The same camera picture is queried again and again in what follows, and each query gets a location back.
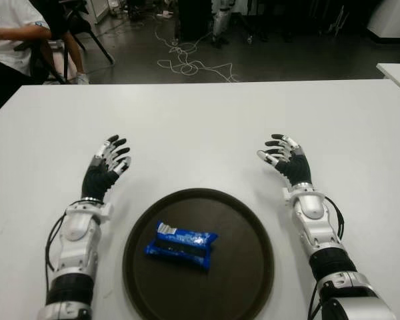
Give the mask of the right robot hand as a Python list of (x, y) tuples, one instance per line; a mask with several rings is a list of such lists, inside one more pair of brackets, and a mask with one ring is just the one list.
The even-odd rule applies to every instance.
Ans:
[(274, 167), (291, 186), (300, 183), (312, 185), (309, 162), (300, 144), (287, 135), (272, 134), (265, 146), (269, 148), (258, 150), (257, 156)]

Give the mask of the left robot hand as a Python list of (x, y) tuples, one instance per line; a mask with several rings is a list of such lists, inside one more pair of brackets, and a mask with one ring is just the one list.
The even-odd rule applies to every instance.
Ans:
[(106, 192), (131, 164), (127, 140), (114, 135), (105, 140), (93, 155), (81, 186), (81, 198), (103, 202)]

